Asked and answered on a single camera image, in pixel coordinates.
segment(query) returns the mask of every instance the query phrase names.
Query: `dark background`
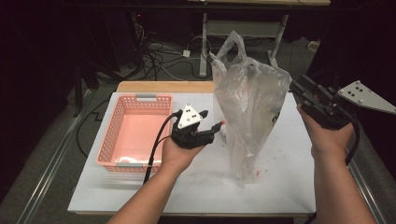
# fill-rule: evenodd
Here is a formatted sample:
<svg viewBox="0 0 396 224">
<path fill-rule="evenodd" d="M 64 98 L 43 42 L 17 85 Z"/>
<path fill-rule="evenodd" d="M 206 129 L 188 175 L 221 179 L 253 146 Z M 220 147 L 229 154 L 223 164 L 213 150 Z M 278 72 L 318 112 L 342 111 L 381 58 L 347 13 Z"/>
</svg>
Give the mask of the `dark background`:
<svg viewBox="0 0 396 224">
<path fill-rule="evenodd" d="M 332 7 L 359 6 L 364 13 L 329 15 L 307 10 L 292 14 L 284 39 L 305 36 L 322 41 L 308 71 L 316 82 L 342 87 L 359 79 L 396 105 L 392 4 L 390 0 L 332 1 Z M 89 59 L 118 71 L 120 65 L 134 63 L 138 55 L 123 51 L 134 47 L 134 29 L 128 16 L 131 14 L 71 10 L 52 1 L 0 4 L 0 200 L 40 137 L 68 104 L 66 95 L 73 87 L 76 64 Z M 202 29 L 199 13 L 142 12 L 141 16 L 140 22 L 148 31 L 184 44 Z M 280 15 L 228 13 L 217 17 L 268 21 L 278 20 Z M 396 176 L 396 116 L 362 109 L 358 117 L 376 152 Z"/>
</svg>

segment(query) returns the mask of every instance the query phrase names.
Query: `white table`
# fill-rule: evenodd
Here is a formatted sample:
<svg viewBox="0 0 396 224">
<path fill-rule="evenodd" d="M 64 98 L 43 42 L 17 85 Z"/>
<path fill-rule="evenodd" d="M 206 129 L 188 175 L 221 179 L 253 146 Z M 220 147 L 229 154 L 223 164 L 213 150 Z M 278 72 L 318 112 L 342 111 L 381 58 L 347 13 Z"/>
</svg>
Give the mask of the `white table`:
<svg viewBox="0 0 396 224">
<path fill-rule="evenodd" d="M 143 175 L 110 173 L 95 163 L 111 118 L 115 92 L 91 153 L 78 181 L 68 211 L 78 214 L 113 214 L 140 188 Z M 209 110 L 200 130 L 214 123 L 212 93 L 174 93 L 174 111 L 190 103 Z M 178 179 L 163 214 L 173 216 L 306 217 L 316 210 L 310 141 L 288 93 L 275 128 L 268 138 L 254 174 L 254 184 L 241 187 L 233 177 L 228 151 L 217 133 L 213 144 L 194 159 Z"/>
</svg>

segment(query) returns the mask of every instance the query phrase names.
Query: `clear plastic bag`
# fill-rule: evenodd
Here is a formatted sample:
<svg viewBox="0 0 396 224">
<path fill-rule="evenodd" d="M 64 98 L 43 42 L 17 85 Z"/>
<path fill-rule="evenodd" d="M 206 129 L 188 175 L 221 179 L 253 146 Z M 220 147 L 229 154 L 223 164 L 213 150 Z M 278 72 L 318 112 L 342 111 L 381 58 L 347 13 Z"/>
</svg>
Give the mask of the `clear plastic bag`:
<svg viewBox="0 0 396 224">
<path fill-rule="evenodd" d="M 227 61 L 233 45 L 238 54 Z M 230 165 L 241 184 L 253 183 L 253 168 L 280 113 L 290 74 L 249 58 L 243 38 L 232 31 L 217 56 L 212 55 L 214 115 L 225 120 Z"/>
</svg>

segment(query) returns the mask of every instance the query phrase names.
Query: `wrist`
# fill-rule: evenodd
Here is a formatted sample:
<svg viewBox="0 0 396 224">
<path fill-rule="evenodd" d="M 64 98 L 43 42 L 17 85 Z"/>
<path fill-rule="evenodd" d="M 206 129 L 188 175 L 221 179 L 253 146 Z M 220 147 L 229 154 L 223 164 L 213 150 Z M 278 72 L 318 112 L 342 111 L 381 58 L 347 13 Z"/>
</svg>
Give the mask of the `wrist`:
<svg viewBox="0 0 396 224">
<path fill-rule="evenodd" d="M 180 172 L 178 169 L 172 167 L 171 165 L 162 165 L 160 167 L 160 170 L 158 170 L 157 174 L 162 174 L 169 176 L 174 179 L 178 179 L 178 177 L 181 175 L 182 172 Z"/>
<path fill-rule="evenodd" d="M 332 148 L 331 150 L 320 150 L 316 147 L 312 147 L 311 154 L 315 162 L 345 164 L 346 153 L 341 148 Z"/>
</svg>

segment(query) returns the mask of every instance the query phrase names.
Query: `pink plastic basket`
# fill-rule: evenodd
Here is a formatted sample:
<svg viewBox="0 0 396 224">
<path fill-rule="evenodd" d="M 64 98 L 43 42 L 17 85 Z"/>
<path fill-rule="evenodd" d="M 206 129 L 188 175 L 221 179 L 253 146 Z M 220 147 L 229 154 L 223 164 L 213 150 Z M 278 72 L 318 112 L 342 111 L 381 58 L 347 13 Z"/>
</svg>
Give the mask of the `pink plastic basket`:
<svg viewBox="0 0 396 224">
<path fill-rule="evenodd" d="M 172 95 L 137 93 L 120 96 L 96 163 L 108 171 L 145 172 L 157 134 L 171 113 Z M 161 138 L 169 133 L 168 123 Z M 160 143 L 154 156 L 154 172 L 161 165 L 162 149 L 163 143 Z"/>
</svg>

